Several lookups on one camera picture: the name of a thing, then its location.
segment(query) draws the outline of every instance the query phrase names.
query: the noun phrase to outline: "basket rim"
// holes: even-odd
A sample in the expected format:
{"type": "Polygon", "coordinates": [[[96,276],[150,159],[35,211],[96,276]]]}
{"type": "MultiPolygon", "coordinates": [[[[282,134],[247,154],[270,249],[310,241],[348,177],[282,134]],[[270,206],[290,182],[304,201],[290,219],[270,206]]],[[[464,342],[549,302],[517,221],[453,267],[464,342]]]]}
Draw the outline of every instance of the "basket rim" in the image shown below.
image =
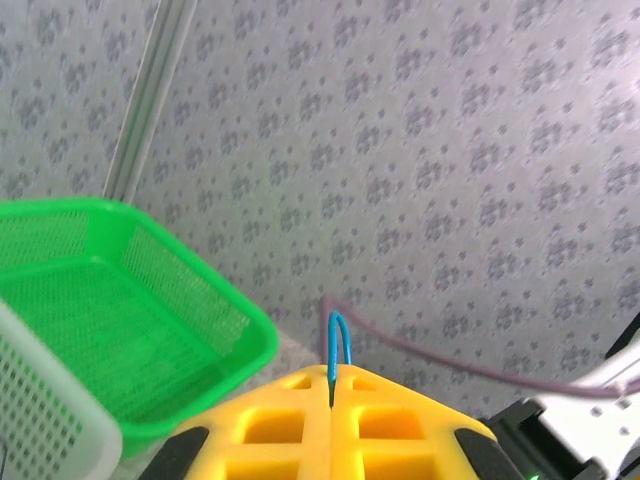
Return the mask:
{"type": "Polygon", "coordinates": [[[173,415],[155,422],[125,422],[109,412],[122,430],[125,444],[127,439],[141,440],[160,438],[170,434],[182,422],[211,408],[222,397],[244,383],[249,377],[257,373],[276,355],[279,347],[279,335],[275,324],[251,299],[240,292],[227,279],[209,266],[199,255],[169,232],[151,215],[130,204],[102,197],[78,196],[59,198],[40,198],[29,200],[0,201],[0,214],[15,214],[26,216],[37,213],[60,213],[69,211],[102,210],[110,213],[128,216],[145,228],[171,252],[180,257],[209,283],[215,283],[216,289],[229,303],[241,310],[249,317],[261,332],[265,343],[263,351],[243,368],[236,370],[221,383],[195,397],[187,405],[177,410],[173,415]]]}

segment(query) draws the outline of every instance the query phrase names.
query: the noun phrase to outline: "gray floral pattern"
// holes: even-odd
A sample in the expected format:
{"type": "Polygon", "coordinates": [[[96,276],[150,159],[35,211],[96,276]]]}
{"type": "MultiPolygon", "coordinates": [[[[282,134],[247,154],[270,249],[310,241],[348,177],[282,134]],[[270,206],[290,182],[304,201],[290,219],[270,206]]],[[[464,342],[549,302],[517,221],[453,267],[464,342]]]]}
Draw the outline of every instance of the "gray floral pattern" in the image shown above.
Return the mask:
{"type": "Polygon", "coordinates": [[[157,3],[0,0],[0,199],[102,193],[157,3]]]}
{"type": "MultiPolygon", "coordinates": [[[[333,292],[424,346],[569,380],[640,308],[639,11],[201,2],[135,202],[305,362],[333,292]]],[[[360,365],[466,412],[523,395],[354,337],[360,365]]],[[[273,368],[305,363],[287,355],[273,368]]]]}

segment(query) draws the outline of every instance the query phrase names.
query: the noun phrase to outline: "gray cable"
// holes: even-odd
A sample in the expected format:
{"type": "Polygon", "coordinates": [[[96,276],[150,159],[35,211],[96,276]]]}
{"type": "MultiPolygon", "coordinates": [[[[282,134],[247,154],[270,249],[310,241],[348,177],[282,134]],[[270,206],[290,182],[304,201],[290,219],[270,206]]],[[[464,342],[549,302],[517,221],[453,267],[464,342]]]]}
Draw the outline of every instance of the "gray cable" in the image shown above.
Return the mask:
{"type": "MultiPolygon", "coordinates": [[[[523,377],[483,367],[481,365],[467,363],[462,360],[442,355],[441,353],[427,350],[417,345],[412,345],[409,342],[405,342],[404,340],[380,330],[378,327],[374,326],[370,320],[362,317],[345,302],[342,302],[331,295],[323,295],[320,310],[320,356],[323,363],[327,362],[327,321],[332,311],[339,311],[342,315],[347,317],[351,323],[370,333],[374,337],[379,338],[383,342],[456,370],[462,370],[500,383],[540,390],[543,392],[558,393],[572,397],[605,399],[620,398],[621,392],[613,387],[581,387],[578,385],[554,382],[550,380],[538,380],[535,378],[523,377]]],[[[635,393],[640,393],[640,379],[635,379],[626,385],[624,392],[625,395],[633,395],[635,393]]]]}

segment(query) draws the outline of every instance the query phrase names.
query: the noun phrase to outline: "green basket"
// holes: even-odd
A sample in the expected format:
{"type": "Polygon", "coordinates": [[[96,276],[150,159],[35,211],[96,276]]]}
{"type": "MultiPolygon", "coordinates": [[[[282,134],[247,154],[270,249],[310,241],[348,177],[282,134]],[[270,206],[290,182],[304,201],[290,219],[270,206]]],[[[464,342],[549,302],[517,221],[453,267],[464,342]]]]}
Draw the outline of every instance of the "green basket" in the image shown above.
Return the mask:
{"type": "Polygon", "coordinates": [[[0,297],[116,419],[130,457],[273,358],[269,318],[139,210],[0,203],[0,297]]]}

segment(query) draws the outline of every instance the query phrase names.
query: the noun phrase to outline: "plastic basket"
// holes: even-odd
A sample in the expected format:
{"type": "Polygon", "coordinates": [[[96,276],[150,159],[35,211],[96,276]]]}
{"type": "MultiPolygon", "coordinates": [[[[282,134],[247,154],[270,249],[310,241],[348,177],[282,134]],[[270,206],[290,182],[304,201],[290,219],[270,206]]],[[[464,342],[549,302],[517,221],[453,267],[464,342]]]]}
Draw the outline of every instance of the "plastic basket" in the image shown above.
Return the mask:
{"type": "Polygon", "coordinates": [[[268,317],[128,205],[0,203],[0,297],[117,420],[129,457],[276,353],[268,317]]]}
{"type": "Polygon", "coordinates": [[[2,301],[0,374],[2,480],[111,476],[118,425],[2,301]]]}

